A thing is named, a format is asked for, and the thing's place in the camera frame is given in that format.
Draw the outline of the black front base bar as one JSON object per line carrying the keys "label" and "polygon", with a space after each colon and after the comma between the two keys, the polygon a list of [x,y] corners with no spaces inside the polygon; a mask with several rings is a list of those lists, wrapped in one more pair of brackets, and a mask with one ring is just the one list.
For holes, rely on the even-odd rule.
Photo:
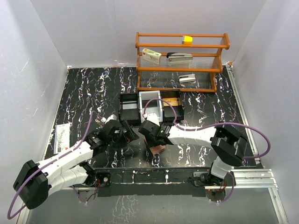
{"label": "black front base bar", "polygon": [[205,197],[209,190],[224,191],[236,185],[234,173],[224,180],[206,182],[208,168],[97,168],[100,182],[98,196],[167,196]]}

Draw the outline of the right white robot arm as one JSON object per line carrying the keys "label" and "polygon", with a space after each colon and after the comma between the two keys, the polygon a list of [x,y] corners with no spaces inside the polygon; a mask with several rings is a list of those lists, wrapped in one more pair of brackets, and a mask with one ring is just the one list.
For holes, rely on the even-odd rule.
{"label": "right white robot arm", "polygon": [[165,145],[190,144],[212,148],[217,158],[209,172],[195,176],[199,184],[221,185],[225,176],[234,167],[240,167],[247,148],[248,138],[232,125],[219,125],[205,129],[182,128],[165,123],[157,125],[144,121],[138,129],[149,148]]}

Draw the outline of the middle white tray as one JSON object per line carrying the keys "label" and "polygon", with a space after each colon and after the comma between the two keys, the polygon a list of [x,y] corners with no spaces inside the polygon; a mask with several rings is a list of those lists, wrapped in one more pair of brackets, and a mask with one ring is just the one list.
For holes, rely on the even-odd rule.
{"label": "middle white tray", "polygon": [[[143,117],[144,107],[151,99],[161,99],[160,91],[140,91],[138,93],[139,96],[139,110],[140,110],[140,118],[141,123],[145,120]],[[159,122],[163,121],[163,109],[162,109],[162,101],[153,100],[149,103],[146,108],[146,113],[155,113],[158,117]]]}

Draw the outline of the pink leather card holder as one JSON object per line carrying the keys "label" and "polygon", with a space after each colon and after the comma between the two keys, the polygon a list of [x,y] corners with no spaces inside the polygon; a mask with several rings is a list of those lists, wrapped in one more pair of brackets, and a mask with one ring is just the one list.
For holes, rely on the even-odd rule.
{"label": "pink leather card holder", "polygon": [[165,150],[165,146],[163,146],[163,145],[150,147],[149,144],[147,143],[146,139],[144,139],[144,142],[145,142],[148,150],[152,153],[152,155],[159,154]]}

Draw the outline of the yellow sticky note block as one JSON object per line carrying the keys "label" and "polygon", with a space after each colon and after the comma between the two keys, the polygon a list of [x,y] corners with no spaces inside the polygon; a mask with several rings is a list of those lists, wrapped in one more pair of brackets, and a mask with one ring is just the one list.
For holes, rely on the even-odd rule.
{"label": "yellow sticky note block", "polygon": [[188,36],[188,35],[184,35],[182,37],[182,44],[192,44],[193,41],[193,37],[192,36]]}

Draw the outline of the left black tray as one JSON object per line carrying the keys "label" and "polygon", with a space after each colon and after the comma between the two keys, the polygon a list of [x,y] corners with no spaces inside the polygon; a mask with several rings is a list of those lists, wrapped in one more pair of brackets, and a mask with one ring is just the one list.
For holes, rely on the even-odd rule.
{"label": "left black tray", "polygon": [[119,102],[119,121],[127,121],[131,126],[139,126],[141,124],[141,115],[138,93],[121,93]]}

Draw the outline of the white staples box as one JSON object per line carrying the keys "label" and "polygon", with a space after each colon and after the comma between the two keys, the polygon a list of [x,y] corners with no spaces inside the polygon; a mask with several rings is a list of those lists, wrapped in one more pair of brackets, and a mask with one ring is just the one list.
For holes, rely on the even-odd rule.
{"label": "white staples box", "polygon": [[144,48],[142,50],[142,58],[146,61],[152,62],[154,64],[160,64],[162,54],[159,52],[155,52],[148,48]]}

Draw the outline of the gold card in tray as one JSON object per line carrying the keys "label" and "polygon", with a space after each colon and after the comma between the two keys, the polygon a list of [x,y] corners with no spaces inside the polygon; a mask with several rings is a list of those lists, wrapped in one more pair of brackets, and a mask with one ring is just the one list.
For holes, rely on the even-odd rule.
{"label": "gold card in tray", "polygon": [[164,106],[169,106],[169,104],[173,107],[180,106],[181,100],[179,98],[164,98],[165,102],[163,102]]}

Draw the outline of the grey black stapler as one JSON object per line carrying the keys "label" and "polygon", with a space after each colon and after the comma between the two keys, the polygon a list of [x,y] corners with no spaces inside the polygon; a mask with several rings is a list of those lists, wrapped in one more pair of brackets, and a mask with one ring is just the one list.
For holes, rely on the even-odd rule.
{"label": "grey black stapler", "polygon": [[166,59],[170,63],[191,62],[193,60],[193,55],[190,53],[169,52],[166,54]]}

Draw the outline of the silver card in tray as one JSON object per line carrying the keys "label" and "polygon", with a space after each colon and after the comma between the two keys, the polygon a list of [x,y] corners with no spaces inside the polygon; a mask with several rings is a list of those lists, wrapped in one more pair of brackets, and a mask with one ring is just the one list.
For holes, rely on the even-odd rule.
{"label": "silver card in tray", "polygon": [[137,104],[123,104],[122,109],[123,110],[137,109]]}

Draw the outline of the white paper label sheet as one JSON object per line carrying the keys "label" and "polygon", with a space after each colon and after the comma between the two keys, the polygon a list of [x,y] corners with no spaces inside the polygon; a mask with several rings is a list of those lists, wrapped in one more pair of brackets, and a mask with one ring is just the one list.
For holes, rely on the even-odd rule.
{"label": "white paper label sheet", "polygon": [[54,138],[54,154],[58,154],[69,149],[70,126],[70,123],[56,125]]}

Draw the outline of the orange wooden shelf rack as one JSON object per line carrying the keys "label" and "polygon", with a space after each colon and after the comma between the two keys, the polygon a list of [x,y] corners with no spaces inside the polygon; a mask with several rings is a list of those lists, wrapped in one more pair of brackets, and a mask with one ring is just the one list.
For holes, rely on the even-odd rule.
{"label": "orange wooden shelf rack", "polygon": [[[182,44],[184,35],[192,36],[192,44]],[[221,54],[230,48],[227,33],[223,34],[154,34],[136,33],[136,71],[139,91],[173,90],[194,92],[217,91],[216,75],[222,73]],[[142,58],[142,50],[148,48],[162,54],[160,64]],[[169,52],[190,53],[191,62],[170,63],[166,59]],[[178,77],[195,74],[196,81],[181,84]]]}

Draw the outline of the small white hole punch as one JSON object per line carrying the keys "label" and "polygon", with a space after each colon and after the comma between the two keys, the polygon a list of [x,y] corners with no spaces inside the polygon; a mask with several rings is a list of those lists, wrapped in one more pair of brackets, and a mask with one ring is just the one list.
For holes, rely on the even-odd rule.
{"label": "small white hole punch", "polygon": [[195,74],[187,74],[187,75],[179,76],[178,80],[181,84],[192,83],[192,82],[196,81],[196,77],[195,77]]}

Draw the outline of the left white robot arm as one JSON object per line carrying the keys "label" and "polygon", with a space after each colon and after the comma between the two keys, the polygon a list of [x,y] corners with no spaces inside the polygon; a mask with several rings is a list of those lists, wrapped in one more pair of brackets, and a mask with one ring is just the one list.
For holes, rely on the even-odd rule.
{"label": "left white robot arm", "polygon": [[127,121],[110,120],[66,151],[40,162],[24,163],[13,188],[28,209],[35,209],[57,191],[76,184],[92,184],[95,174],[87,161],[109,149],[122,149],[137,139],[139,136]]}

